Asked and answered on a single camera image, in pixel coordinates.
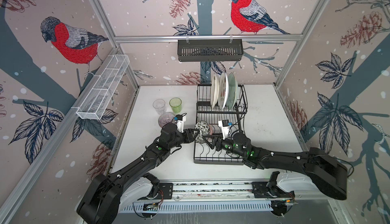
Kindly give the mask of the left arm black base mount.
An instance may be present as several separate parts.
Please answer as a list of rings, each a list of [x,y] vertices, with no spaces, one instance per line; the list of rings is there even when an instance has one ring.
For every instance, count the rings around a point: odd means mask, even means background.
[[[150,182],[151,188],[148,191],[148,195],[145,197],[150,200],[170,200],[173,194],[173,183],[161,182],[157,177],[150,173],[143,175]]]

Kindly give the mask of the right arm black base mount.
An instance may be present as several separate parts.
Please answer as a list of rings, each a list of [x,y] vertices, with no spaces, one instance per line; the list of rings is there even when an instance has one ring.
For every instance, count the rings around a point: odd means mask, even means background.
[[[268,182],[252,182],[252,193],[255,198],[294,198],[294,191],[286,192],[277,186],[277,177],[280,174],[279,171],[275,171],[271,174]]]

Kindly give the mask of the clear plastic cup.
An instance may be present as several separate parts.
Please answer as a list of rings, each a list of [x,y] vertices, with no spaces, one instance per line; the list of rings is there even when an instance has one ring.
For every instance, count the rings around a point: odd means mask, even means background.
[[[166,102],[163,99],[157,99],[153,102],[153,107],[158,115],[166,113]]]

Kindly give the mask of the pink floral bowl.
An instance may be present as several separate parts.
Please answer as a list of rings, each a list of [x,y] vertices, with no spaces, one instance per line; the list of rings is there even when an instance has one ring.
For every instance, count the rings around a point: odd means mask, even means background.
[[[195,129],[198,129],[200,131],[195,139],[195,143],[203,144],[206,142],[211,142],[211,139],[209,138],[207,138],[207,140],[205,141],[203,139],[203,136],[213,135],[213,133],[215,132],[215,127],[213,125],[210,125],[206,121],[199,121],[196,123]]]

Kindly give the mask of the green glass tumbler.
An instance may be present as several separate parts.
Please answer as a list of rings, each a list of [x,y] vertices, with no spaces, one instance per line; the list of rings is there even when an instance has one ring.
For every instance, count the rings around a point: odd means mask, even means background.
[[[179,114],[182,111],[182,100],[180,98],[170,99],[169,105],[175,114]]]

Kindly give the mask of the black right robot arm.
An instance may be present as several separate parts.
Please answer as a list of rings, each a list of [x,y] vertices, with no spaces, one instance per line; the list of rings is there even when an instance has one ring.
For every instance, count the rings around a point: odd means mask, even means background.
[[[335,157],[319,148],[312,147],[303,152],[279,152],[256,147],[244,133],[232,139],[223,135],[205,135],[205,143],[216,151],[225,150],[243,159],[243,164],[252,169],[280,169],[308,176],[324,195],[336,199],[347,199],[347,168]]]

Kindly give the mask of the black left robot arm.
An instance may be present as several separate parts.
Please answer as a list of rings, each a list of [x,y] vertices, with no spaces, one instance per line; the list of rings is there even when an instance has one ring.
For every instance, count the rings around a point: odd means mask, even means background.
[[[99,174],[92,180],[76,209],[77,214],[88,224],[113,223],[125,191],[164,162],[171,155],[172,148],[194,142],[199,133],[200,130],[195,128],[180,132],[177,125],[166,124],[160,136],[146,147],[140,157],[112,174]]]

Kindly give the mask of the cream plate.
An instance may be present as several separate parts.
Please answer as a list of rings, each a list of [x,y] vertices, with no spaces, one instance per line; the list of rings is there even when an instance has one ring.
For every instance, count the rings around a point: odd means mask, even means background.
[[[211,109],[214,109],[218,101],[218,91],[219,91],[219,77],[217,74],[213,75],[211,79],[211,90],[210,90],[210,105]]]

